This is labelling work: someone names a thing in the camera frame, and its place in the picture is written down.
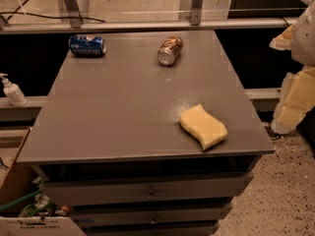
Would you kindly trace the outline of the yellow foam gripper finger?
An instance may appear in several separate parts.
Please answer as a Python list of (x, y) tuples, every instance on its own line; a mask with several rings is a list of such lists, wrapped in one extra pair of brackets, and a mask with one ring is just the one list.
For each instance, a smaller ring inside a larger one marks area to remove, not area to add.
[(272, 130), (277, 134), (293, 131), (315, 107), (315, 67), (304, 66), (297, 74), (287, 73), (283, 79)]
[(281, 34), (273, 38), (269, 46), (276, 50), (290, 50), (294, 24), (287, 27)]

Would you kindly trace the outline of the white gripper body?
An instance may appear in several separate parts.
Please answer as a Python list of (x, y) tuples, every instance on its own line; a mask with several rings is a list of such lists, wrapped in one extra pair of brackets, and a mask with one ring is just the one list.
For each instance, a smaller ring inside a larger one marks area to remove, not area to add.
[(315, 66), (315, 0), (297, 19), (292, 30), (292, 59), (307, 66)]

